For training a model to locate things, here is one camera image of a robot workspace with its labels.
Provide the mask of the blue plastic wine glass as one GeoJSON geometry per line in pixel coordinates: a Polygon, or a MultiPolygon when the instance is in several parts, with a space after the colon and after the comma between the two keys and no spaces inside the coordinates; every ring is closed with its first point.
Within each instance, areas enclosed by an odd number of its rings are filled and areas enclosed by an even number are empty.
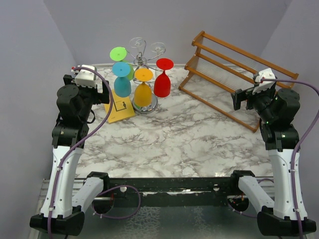
{"type": "Polygon", "coordinates": [[[131,72],[129,64],[117,62],[112,67],[113,74],[117,77],[114,82],[114,91],[118,97],[125,98],[131,94],[131,83],[128,75],[131,72]]]}

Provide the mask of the yellow plastic wine glass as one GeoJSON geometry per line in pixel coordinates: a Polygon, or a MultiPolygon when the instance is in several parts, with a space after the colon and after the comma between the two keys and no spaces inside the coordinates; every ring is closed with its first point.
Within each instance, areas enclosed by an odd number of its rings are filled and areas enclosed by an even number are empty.
{"type": "Polygon", "coordinates": [[[140,68],[135,71],[135,78],[141,82],[135,90],[135,104],[139,107],[147,107],[152,103],[152,90],[146,82],[153,78],[153,73],[147,68],[140,68]]]}

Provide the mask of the green plastic wine glass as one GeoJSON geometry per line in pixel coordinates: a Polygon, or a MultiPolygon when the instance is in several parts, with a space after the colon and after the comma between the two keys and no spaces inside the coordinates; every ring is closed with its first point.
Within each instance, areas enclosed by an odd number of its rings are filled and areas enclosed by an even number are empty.
{"type": "Polygon", "coordinates": [[[127,78],[129,80],[132,80],[133,79],[133,73],[134,73],[134,69],[133,69],[133,66],[131,63],[129,63],[127,60],[126,60],[126,56],[127,56],[127,50],[125,47],[122,47],[122,46],[118,46],[118,47],[115,47],[113,48],[111,51],[110,51],[110,58],[113,60],[113,61],[116,61],[116,62],[125,62],[129,65],[130,67],[130,73],[128,74],[127,78]]]}

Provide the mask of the red plastic wine glass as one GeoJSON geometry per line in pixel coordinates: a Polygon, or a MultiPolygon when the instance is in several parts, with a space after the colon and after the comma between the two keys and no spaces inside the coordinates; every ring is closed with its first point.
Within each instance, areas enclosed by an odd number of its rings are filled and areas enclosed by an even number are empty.
{"type": "Polygon", "coordinates": [[[156,65],[162,70],[162,73],[157,76],[154,84],[154,94],[157,97],[165,98],[170,94],[171,81],[166,74],[167,70],[173,68],[174,63],[168,58],[161,58],[157,60],[156,65]]]}

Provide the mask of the clear wine glass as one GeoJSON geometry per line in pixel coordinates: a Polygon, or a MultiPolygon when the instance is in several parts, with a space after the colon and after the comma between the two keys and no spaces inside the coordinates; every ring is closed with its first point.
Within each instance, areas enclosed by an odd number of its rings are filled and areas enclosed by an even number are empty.
{"type": "Polygon", "coordinates": [[[146,44],[147,44],[146,41],[141,37],[134,37],[129,42],[129,45],[132,48],[137,49],[138,51],[137,57],[143,57],[145,53],[145,49],[146,49],[146,44]]]}
{"type": "Polygon", "coordinates": [[[154,54],[154,56],[151,58],[152,61],[154,61],[154,73],[155,78],[162,73],[162,70],[156,65],[157,60],[159,60],[162,55],[166,52],[165,44],[162,42],[155,42],[151,45],[151,52],[154,54]]]}

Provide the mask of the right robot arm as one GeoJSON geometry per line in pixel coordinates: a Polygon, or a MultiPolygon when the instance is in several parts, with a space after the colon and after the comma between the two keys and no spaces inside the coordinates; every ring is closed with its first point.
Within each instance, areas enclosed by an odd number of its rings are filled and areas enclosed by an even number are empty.
{"type": "Polygon", "coordinates": [[[260,117],[260,132],[271,161],[275,196],[262,189],[251,172],[233,172],[229,182],[235,195],[244,193],[257,212],[259,231],[264,236],[303,237],[317,230],[303,205],[299,179],[299,134],[292,124],[300,108],[300,96],[291,89],[274,88],[254,93],[253,89],[231,94],[234,109],[247,102],[260,117]]]}

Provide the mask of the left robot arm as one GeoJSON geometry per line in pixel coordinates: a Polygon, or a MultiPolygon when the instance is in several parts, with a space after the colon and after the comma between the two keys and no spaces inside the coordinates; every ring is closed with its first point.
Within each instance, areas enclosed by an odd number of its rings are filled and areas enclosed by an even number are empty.
{"type": "Polygon", "coordinates": [[[108,104],[109,92],[97,90],[96,75],[82,70],[75,77],[65,75],[64,86],[57,91],[59,109],[52,131],[53,164],[48,191],[39,214],[29,225],[50,235],[78,236],[83,229],[85,212],[98,196],[110,191],[107,173],[91,172],[74,194],[76,168],[84,149],[84,139],[91,136],[88,117],[92,106],[108,104]]]}

